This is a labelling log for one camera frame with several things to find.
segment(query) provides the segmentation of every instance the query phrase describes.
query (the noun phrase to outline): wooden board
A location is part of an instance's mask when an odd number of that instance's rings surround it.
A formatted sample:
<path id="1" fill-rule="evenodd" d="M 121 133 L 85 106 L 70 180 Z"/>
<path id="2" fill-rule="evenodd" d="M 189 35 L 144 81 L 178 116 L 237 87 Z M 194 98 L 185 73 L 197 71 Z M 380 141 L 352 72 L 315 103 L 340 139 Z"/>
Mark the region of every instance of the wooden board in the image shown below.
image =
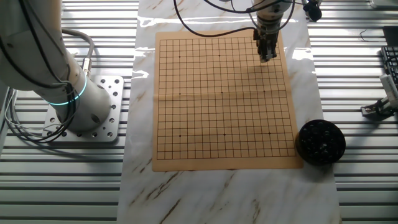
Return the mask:
<path id="1" fill-rule="evenodd" d="M 152 169 L 301 168 L 281 36 L 276 51 L 261 63 L 252 31 L 158 32 Z"/>

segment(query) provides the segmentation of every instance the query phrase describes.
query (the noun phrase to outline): blue led ring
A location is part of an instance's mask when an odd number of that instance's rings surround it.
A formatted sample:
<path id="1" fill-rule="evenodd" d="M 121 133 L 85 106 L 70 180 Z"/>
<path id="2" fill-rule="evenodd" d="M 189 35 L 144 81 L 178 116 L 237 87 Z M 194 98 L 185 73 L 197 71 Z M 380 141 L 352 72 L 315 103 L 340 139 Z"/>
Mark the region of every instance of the blue led ring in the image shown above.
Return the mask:
<path id="1" fill-rule="evenodd" d="M 83 86 L 83 89 L 81 90 L 81 92 L 79 93 L 79 95 L 77 95 L 76 97 L 75 97 L 75 99 L 74 100 L 77 100 L 82 94 L 83 94 L 83 92 L 85 91 L 85 89 L 86 89 L 86 86 L 87 86 L 87 76 L 85 75 L 85 85 Z M 73 100 L 71 100 L 71 101 L 67 101 L 67 102 L 64 102 L 64 103 L 50 103 L 50 102 L 48 102 L 47 100 L 46 100 L 46 102 L 47 103 L 49 103 L 49 104 L 51 104 L 51 105 L 55 105 L 55 106 L 61 106 L 61 105 L 67 105 L 68 103 L 71 103 Z"/>

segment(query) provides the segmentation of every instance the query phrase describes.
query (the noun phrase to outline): cable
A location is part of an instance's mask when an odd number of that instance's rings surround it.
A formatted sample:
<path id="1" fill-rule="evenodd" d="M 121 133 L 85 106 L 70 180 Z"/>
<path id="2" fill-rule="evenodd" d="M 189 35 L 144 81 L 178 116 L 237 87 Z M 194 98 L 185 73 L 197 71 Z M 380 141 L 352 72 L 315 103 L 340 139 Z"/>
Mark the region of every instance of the cable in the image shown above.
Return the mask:
<path id="1" fill-rule="evenodd" d="M 26 140 L 28 140 L 28 141 L 32 141 L 32 142 L 42 142 L 43 140 L 46 140 L 46 139 L 48 139 L 48 138 L 51 138 L 51 137 L 53 137 L 53 136 L 55 136 L 55 138 L 53 138 L 53 139 L 51 139 L 51 140 L 49 140 L 49 141 L 46 141 L 46 142 L 52 142 L 52 141 L 54 141 L 55 139 L 57 139 L 59 136 L 61 136 L 61 134 L 69 127 L 69 125 L 71 124 L 71 122 L 72 122 L 72 120 L 73 120 L 73 117 L 74 116 L 70 116 L 71 114 L 75 114 L 75 111 L 76 111 L 76 102 L 75 102 L 75 93 L 74 93 L 74 88 L 73 88 L 73 86 L 72 86 L 72 84 L 69 82 L 69 81 L 61 81 L 60 79 L 59 79 L 59 77 L 57 77 L 55 74 L 54 74 L 54 72 L 53 72 L 53 70 L 52 70 L 52 68 L 51 68 L 51 66 L 50 66 L 50 64 L 49 64 L 49 61 L 48 61 L 48 59 L 47 59 L 47 56 L 45 55 L 45 52 L 44 52 L 44 50 L 43 50 L 43 48 L 42 48 L 42 46 L 41 46 L 41 43 L 40 43 L 40 40 L 39 40 L 39 38 L 37 37 L 37 33 L 36 33 L 36 31 L 35 31 L 35 29 L 34 29 L 34 26 L 33 26 L 33 24 L 32 24 L 32 21 L 30 20 L 30 17 L 29 17 L 29 14 L 28 14 L 28 12 L 27 12 L 27 9 L 26 9 L 26 6 L 25 6 L 25 4 L 24 4 L 24 0 L 19 0 L 19 4 L 20 4 L 20 6 L 21 6 L 21 9 L 22 9 L 22 12 L 23 12 L 23 14 L 24 14 L 24 17 L 25 17 L 25 20 L 26 20 L 26 22 L 27 22 L 27 24 L 28 24 L 28 26 L 29 26 L 29 29 L 30 29 L 30 31 L 31 31 L 31 33 L 32 33 L 32 35 L 33 35 L 33 38 L 34 38 L 34 40 L 35 40 L 35 43 L 36 43 L 36 45 L 37 45 L 37 48 L 39 49 L 39 52 L 40 52 L 40 54 L 41 54 L 41 56 L 42 56 L 42 58 L 43 58 L 43 61 L 45 62 L 45 65 L 46 65 L 46 67 L 47 67 L 47 69 L 49 70 L 49 72 L 51 73 L 51 75 L 59 82 L 59 83 L 62 83 L 63 85 L 66 85 L 66 87 L 65 87 L 65 89 L 66 89 L 66 91 L 67 91 L 67 100 L 68 100 L 68 102 L 71 102 L 72 103 L 72 105 L 71 105 L 71 103 L 68 103 L 67 104 L 67 115 L 66 115 L 66 124 L 65 125 L 61 125 L 61 127 L 56 131 L 56 132 L 54 132 L 54 133 L 52 133 L 52 134 L 49 134 L 49 136 L 47 136 L 47 137 L 45 137 L 45 138 L 41 138 L 41 139 L 31 139 L 31 138 L 29 138 L 26 134 L 24 134 L 23 133 L 23 131 L 18 127 L 18 126 L 15 126 L 15 128 L 20 132 L 20 137 L 23 139 L 23 137 L 24 137 L 24 139 L 26 139 Z M 69 77 L 69 75 L 70 75 L 70 67 L 69 67 L 69 65 L 67 65 L 68 66 L 68 77 Z M 14 115 L 13 115 L 13 112 L 12 112 L 12 110 L 11 110 L 11 118 L 12 118 L 12 120 L 13 121 L 15 121 L 15 117 L 14 117 Z"/>
<path id="2" fill-rule="evenodd" d="M 281 29 L 283 29 L 283 28 L 287 25 L 287 23 L 290 21 L 290 19 L 291 19 L 292 16 L 293 16 L 295 4 L 296 4 L 296 2 L 293 1 L 293 3 L 292 3 L 292 9 L 290 10 L 290 14 L 289 14 L 289 16 L 287 17 L 286 22 L 285 22 L 283 25 L 281 25 L 279 28 L 275 29 L 275 30 L 271 30 L 271 31 L 269 31 L 269 30 L 264 30 L 262 27 L 259 27 L 259 26 L 256 24 L 256 22 L 254 21 L 252 15 L 251 15 L 250 13 L 249 13 L 249 16 L 250 16 L 250 19 L 251 19 L 251 21 L 253 22 L 253 24 L 257 27 L 257 29 L 260 29 L 261 31 L 265 32 L 266 34 L 273 34 L 273 33 L 276 33 L 276 32 L 278 32 L 278 31 L 280 31 Z"/>
<path id="3" fill-rule="evenodd" d="M 8 63 L 15 69 L 15 71 L 17 71 L 22 77 L 24 77 L 26 80 L 28 80 L 29 82 L 42 87 L 42 88 L 60 88 L 62 86 L 60 85 L 48 85 L 48 84 L 44 84 L 41 82 L 38 82 L 34 79 L 32 79 L 30 76 L 28 76 L 24 71 L 22 71 L 21 68 L 19 68 L 19 66 L 17 64 L 15 64 L 15 62 L 13 61 L 13 59 L 11 58 L 11 56 L 8 54 L 5 46 L 4 46 L 4 42 L 2 41 L 2 38 L 0 37 L 0 49 L 1 52 L 4 54 L 4 57 L 7 59 Z"/>
<path id="4" fill-rule="evenodd" d="M 91 58 L 91 56 L 93 55 L 93 51 L 94 51 L 94 42 L 93 39 L 80 31 L 77 30 L 71 30 L 71 29 L 66 29 L 66 28 L 62 28 L 62 33 L 64 34 L 68 34 L 68 35 L 74 35 L 74 36 L 79 36 L 81 37 L 83 40 L 87 41 L 90 45 L 89 49 L 88 49 L 88 53 L 87 53 L 87 58 Z"/>
<path id="5" fill-rule="evenodd" d="M 233 2 L 233 0 L 230 0 L 231 1 L 231 7 L 232 7 L 232 9 L 234 10 L 234 11 L 236 11 L 236 9 L 235 9 L 235 7 L 234 7 L 234 2 Z"/>
<path id="6" fill-rule="evenodd" d="M 63 52 L 61 50 L 61 48 L 58 46 L 57 42 L 54 40 L 54 38 L 51 36 L 50 32 L 45 28 L 43 22 L 40 20 L 40 18 L 38 17 L 35 9 L 32 7 L 32 5 L 30 4 L 29 1 L 27 1 L 27 5 L 29 6 L 30 11 L 32 11 L 33 16 L 35 17 L 36 21 L 39 23 L 39 25 L 42 27 L 43 31 L 45 32 L 45 34 L 47 35 L 47 37 L 51 40 L 51 42 L 53 43 L 53 45 L 58 49 L 58 51 L 60 52 L 60 54 L 63 56 Z"/>
<path id="7" fill-rule="evenodd" d="M 384 66 L 386 66 L 389 62 L 392 61 L 392 59 L 398 58 L 398 55 L 395 55 L 393 57 L 389 57 L 385 62 L 384 62 Z"/>
<path id="8" fill-rule="evenodd" d="M 10 113 L 13 123 L 19 123 L 18 122 L 19 119 L 17 118 L 17 114 L 15 112 L 14 106 L 10 106 L 9 109 L 6 111 L 6 113 Z M 47 137 L 38 138 L 38 139 L 34 139 L 34 138 L 31 137 L 31 136 L 35 136 L 36 133 L 30 133 L 28 131 L 23 131 L 23 128 L 18 127 L 18 126 L 12 127 L 12 123 L 11 122 L 7 122 L 7 124 L 10 127 L 10 130 L 13 132 L 13 134 L 15 136 L 19 137 L 20 139 L 22 139 L 24 141 L 30 141 L 30 142 L 35 143 L 35 144 L 43 144 L 43 143 L 50 143 L 50 142 L 56 140 L 59 136 L 61 136 L 63 134 L 63 132 L 67 129 L 67 127 L 68 127 L 68 125 L 70 124 L 71 121 L 72 121 L 72 119 L 70 119 L 69 121 L 66 121 L 68 123 L 67 125 L 59 127 L 56 132 L 49 134 Z"/>
<path id="9" fill-rule="evenodd" d="M 42 45 L 41 45 L 41 43 L 40 43 L 39 37 L 37 36 L 37 33 L 36 33 L 35 29 L 34 29 L 33 23 L 32 23 L 32 21 L 30 20 L 30 17 L 29 17 L 29 14 L 28 14 L 28 12 L 27 12 L 27 9 L 26 9 L 24 0 L 19 0 L 19 5 L 21 6 L 22 13 L 23 13 L 23 15 L 24 15 L 24 17 L 25 17 L 25 20 L 26 20 L 27 25 L 29 26 L 30 32 L 31 32 L 32 35 L 33 35 L 33 39 L 34 39 L 35 42 L 36 42 L 37 48 L 39 49 L 39 52 L 40 52 L 40 55 L 41 55 L 42 58 L 43 58 L 43 61 L 44 61 L 45 66 L 46 66 L 47 69 L 49 70 L 51 76 L 53 76 L 54 79 L 56 79 L 56 81 L 58 81 L 59 83 L 62 83 L 62 81 L 59 79 L 59 77 L 55 75 L 54 71 L 52 70 L 52 68 L 51 68 L 51 66 L 50 66 L 50 63 L 49 63 L 47 57 L 46 57 L 45 54 L 44 54 L 44 49 L 43 49 L 43 47 L 42 47 Z"/>
<path id="10" fill-rule="evenodd" d="M 16 97 L 14 97 L 14 95 L 15 95 L 16 93 L 17 93 L 17 90 L 14 90 L 14 93 L 12 94 L 11 98 L 14 98 L 14 99 L 16 100 Z M 7 101 L 8 104 L 6 104 L 6 109 L 5 109 L 5 111 L 8 111 L 10 106 L 13 106 L 13 107 L 15 108 L 15 100 L 14 100 L 14 102 L 12 102 L 12 101 L 8 102 L 8 101 Z M 15 116 L 15 119 L 16 119 L 17 122 L 12 122 L 11 119 L 7 117 L 7 114 L 4 115 L 4 118 L 6 119 L 6 121 L 8 121 L 9 123 L 11 123 L 11 124 L 14 125 L 14 126 L 18 126 L 18 127 L 20 127 L 20 128 L 24 128 L 24 129 L 31 129 L 31 130 L 40 131 L 40 130 L 46 130 L 46 129 L 48 129 L 49 127 L 52 127 L 52 126 L 63 126 L 63 125 L 65 125 L 65 124 L 67 124 L 75 114 L 76 114 L 76 111 L 71 115 L 70 118 L 68 118 L 68 119 L 67 119 L 66 121 L 64 121 L 63 123 L 60 123 L 60 124 L 51 124 L 51 125 L 48 125 L 48 126 L 43 127 L 43 128 L 30 128 L 30 127 L 26 127 L 26 126 L 24 126 L 24 125 L 21 125 L 21 123 L 19 122 L 19 119 L 18 119 L 18 117 L 16 116 L 16 114 L 14 114 L 14 116 Z"/>
<path id="11" fill-rule="evenodd" d="M 180 19 L 182 25 L 187 30 L 189 30 L 192 34 L 195 34 L 197 36 L 200 36 L 200 37 L 221 37 L 221 36 L 224 36 L 224 35 L 233 34 L 235 32 L 239 32 L 239 31 L 243 31 L 243 30 L 248 30 L 248 29 L 256 30 L 256 28 L 254 28 L 254 27 L 245 27 L 245 28 L 240 28 L 240 29 L 229 31 L 229 32 L 225 32 L 225 33 L 222 33 L 222 34 L 213 34 L 213 35 L 199 34 L 199 33 L 195 32 L 194 30 L 192 30 L 191 28 L 189 28 L 189 26 L 187 26 L 186 23 L 184 23 L 184 21 L 181 18 L 180 12 L 178 11 L 177 0 L 173 0 L 173 1 L 174 1 L 175 13 L 176 13 L 177 17 Z"/>
<path id="12" fill-rule="evenodd" d="M 261 6 L 261 7 L 259 7 L 258 9 L 252 9 L 252 8 L 254 7 L 254 6 L 252 6 L 252 7 L 250 7 L 250 8 L 247 8 L 245 11 L 230 10 L 230 9 L 226 9 L 226 8 L 217 6 L 216 4 L 210 2 L 209 0 L 204 0 L 204 1 L 205 1 L 207 4 L 213 6 L 213 7 L 217 8 L 217 9 L 220 9 L 220 10 L 222 10 L 222 11 L 232 12 L 232 13 L 237 13 L 237 14 L 247 14 L 247 13 L 257 12 L 257 11 L 263 10 L 263 9 L 269 7 L 269 6 L 273 6 L 273 5 L 275 5 L 275 4 L 278 4 L 278 3 L 280 3 L 280 2 L 283 2 L 284 0 L 276 0 L 276 1 L 274 1 L 273 3 L 269 3 L 269 4 L 266 4 L 265 6 Z"/>

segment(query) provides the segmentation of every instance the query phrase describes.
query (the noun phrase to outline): white marble surface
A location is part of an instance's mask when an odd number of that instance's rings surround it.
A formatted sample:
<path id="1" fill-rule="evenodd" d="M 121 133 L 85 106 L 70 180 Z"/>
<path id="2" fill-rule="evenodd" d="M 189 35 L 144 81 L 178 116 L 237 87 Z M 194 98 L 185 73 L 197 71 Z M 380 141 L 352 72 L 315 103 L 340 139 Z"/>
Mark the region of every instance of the white marble surface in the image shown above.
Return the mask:
<path id="1" fill-rule="evenodd" d="M 235 2 L 237 9 L 250 5 Z M 195 30 L 251 25 L 248 16 L 219 11 L 202 0 L 182 1 L 179 8 Z M 303 169 L 152 172 L 155 33 L 184 29 L 171 0 L 141 0 L 138 15 L 118 223 L 339 223 L 331 169 L 305 164 Z M 307 121 L 323 118 L 301 6 L 282 38 L 300 129 Z"/>

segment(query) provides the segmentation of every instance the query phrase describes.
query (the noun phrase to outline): keyboard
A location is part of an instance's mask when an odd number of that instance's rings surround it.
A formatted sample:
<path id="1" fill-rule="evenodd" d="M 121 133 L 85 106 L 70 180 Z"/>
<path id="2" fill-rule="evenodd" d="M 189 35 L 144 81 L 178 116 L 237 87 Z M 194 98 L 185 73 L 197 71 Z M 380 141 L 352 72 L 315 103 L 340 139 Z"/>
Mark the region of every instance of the keyboard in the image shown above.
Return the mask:
<path id="1" fill-rule="evenodd" d="M 382 47 L 381 54 L 383 57 L 384 68 L 386 73 L 391 75 L 394 84 L 398 88 L 398 47 Z"/>

